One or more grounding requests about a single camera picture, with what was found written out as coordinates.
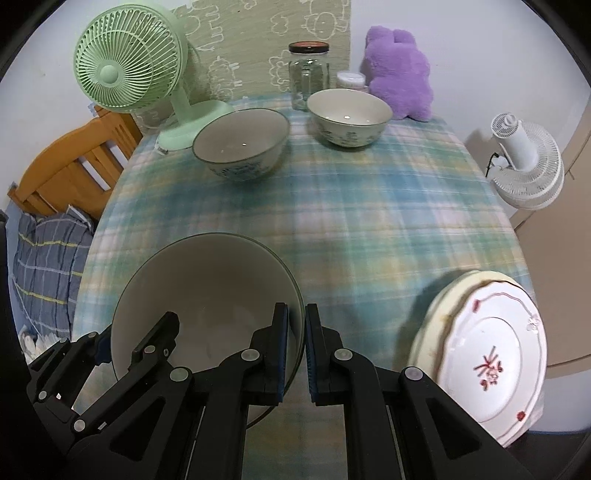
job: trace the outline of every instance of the fan grille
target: fan grille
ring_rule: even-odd
[[[108,110],[137,111],[168,95],[182,73],[182,40],[160,12],[121,5],[96,17],[74,55],[78,82]]]
[[[564,167],[554,138],[541,126],[524,122],[528,138],[535,144],[539,161],[531,171],[503,168],[492,181],[504,201],[522,209],[538,209],[554,199],[562,188]]]
[[[497,115],[491,124],[492,132],[498,138],[510,137],[517,132],[518,127],[519,123],[512,113]]]

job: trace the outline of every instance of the glass jar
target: glass jar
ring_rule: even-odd
[[[306,102],[313,93],[330,88],[329,45],[323,41],[291,43],[291,106],[307,111]]]

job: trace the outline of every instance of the bowl with floral pattern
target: bowl with floral pattern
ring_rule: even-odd
[[[193,142],[193,153],[220,177],[253,180],[279,163],[289,134],[289,120],[275,110],[238,110],[201,130]]]
[[[348,148],[375,142],[392,118],[392,109],[383,100],[341,88],[311,95],[308,110],[325,139]]]

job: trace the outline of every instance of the white fan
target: white fan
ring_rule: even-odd
[[[512,113],[495,117],[491,128],[505,155],[489,172],[499,196],[524,210],[539,210],[555,201],[564,184],[564,164],[552,135]]]

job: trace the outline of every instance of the small white container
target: small white container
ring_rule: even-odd
[[[365,84],[365,75],[359,72],[337,72],[336,87],[366,93],[368,91],[367,85]]]

